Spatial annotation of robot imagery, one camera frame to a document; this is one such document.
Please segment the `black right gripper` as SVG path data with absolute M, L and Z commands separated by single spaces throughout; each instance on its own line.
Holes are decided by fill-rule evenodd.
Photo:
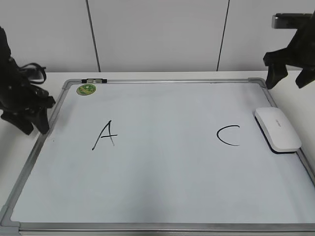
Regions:
M 266 87 L 274 88 L 279 81 L 288 75 L 286 65 L 302 68 L 295 83 L 299 89 L 315 80 L 315 16 L 299 29 L 287 47 L 267 52 L 263 62 L 268 66 Z

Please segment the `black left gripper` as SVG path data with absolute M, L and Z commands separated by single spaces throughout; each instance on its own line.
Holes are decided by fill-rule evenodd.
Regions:
M 34 62 L 19 66 L 11 56 L 5 30 L 0 29 L 0 108 L 6 111 L 0 118 L 26 135 L 32 133 L 33 125 L 41 134 L 49 131 L 47 109 L 54 106 L 55 100 L 39 86 L 47 79 L 45 69 Z M 14 113 L 27 110 L 29 121 Z

